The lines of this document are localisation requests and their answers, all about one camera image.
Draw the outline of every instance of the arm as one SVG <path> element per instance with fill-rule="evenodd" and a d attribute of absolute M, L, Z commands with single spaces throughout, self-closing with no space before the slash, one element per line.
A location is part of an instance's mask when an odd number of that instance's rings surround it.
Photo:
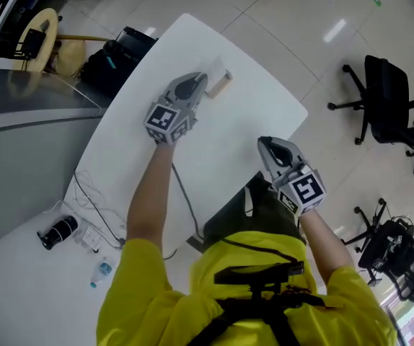
<path fill-rule="evenodd" d="M 146 239 L 161 251 L 174 152 L 175 145 L 156 147 L 127 215 L 127 240 Z"/>
<path fill-rule="evenodd" d="M 316 210 L 300 217 L 300 223 L 308 239 L 317 269 L 325 284 L 338 268 L 354 267 L 350 253 Z"/>

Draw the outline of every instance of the water bottle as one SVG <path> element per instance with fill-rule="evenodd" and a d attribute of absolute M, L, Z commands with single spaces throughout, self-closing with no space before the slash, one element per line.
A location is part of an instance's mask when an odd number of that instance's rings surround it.
<path fill-rule="evenodd" d="M 109 257 L 103 258 L 103 260 L 96 266 L 92 279 L 90 280 L 90 285 L 92 288 L 96 288 L 97 284 L 104 280 L 106 277 L 111 274 L 114 268 L 114 262 Z"/>

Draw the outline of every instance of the yellow shirt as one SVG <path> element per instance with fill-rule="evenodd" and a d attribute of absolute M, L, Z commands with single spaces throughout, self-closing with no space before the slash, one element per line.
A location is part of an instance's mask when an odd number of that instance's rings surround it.
<path fill-rule="evenodd" d="M 231 241 L 277 249 L 304 261 L 304 274 L 288 285 L 317 293 L 305 257 L 304 244 L 290 236 L 239 232 Z M 134 239 L 125 245 L 113 284 L 101 308 L 97 325 L 99 346 L 185 346 L 223 310 L 214 298 L 250 298 L 246 285 L 215 285 L 213 275 L 235 265 L 286 262 L 274 254 L 232 246 L 222 241 L 210 247 L 193 265 L 191 294 L 172 290 L 164 260 L 149 241 Z M 396 331 L 371 289 L 351 267 L 336 270 L 327 285 L 327 306 L 304 304 L 285 311 L 300 345 L 394 345 Z M 213 345 L 277 345 L 271 328 L 261 320 L 238 321 Z"/>

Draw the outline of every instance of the sleeve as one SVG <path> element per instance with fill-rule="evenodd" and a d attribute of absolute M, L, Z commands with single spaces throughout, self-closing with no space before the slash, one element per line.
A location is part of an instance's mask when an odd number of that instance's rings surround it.
<path fill-rule="evenodd" d="M 172 287 L 156 245 L 128 241 L 98 317 L 97 344 L 123 344 L 136 333 L 151 302 L 167 290 Z"/>
<path fill-rule="evenodd" d="M 376 324 L 390 342 L 393 342 L 388 345 L 394 344 L 396 331 L 392 322 L 379 305 L 370 287 L 353 267 L 338 268 L 330 276 L 327 294 L 339 296 L 351 303 L 372 322 L 371 324 Z"/>

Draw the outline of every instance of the person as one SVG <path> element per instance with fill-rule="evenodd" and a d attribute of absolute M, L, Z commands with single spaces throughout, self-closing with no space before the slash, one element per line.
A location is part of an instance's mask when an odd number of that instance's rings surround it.
<path fill-rule="evenodd" d="M 291 329 L 285 337 L 293 340 L 287 345 L 395 345 L 395 328 L 356 272 L 349 252 L 318 212 L 311 210 L 299 220 L 327 287 L 326 296 L 317 295 L 305 240 L 294 217 L 268 191 L 269 184 L 260 175 L 247 184 L 252 216 L 245 214 L 243 190 L 205 225 L 206 250 L 191 268 L 190 295 L 173 290 L 162 257 L 162 231 L 174 152 L 175 146 L 156 147 L 131 201 L 127 242 L 97 323 L 99 346 L 176 346 L 198 341 L 203 337 L 196 337 L 214 319 L 221 321 L 227 299 L 251 298 L 248 285 L 215 284 L 216 273 L 231 266 L 288 262 L 284 257 L 302 261 L 304 272 L 291 275 L 279 291 L 291 298 L 303 293 L 317 299 L 284 311 Z M 263 292 L 263 298 L 272 295 Z M 288 329 L 284 323 L 282 329 Z M 237 321 L 211 344 L 279 345 L 262 319 Z"/>

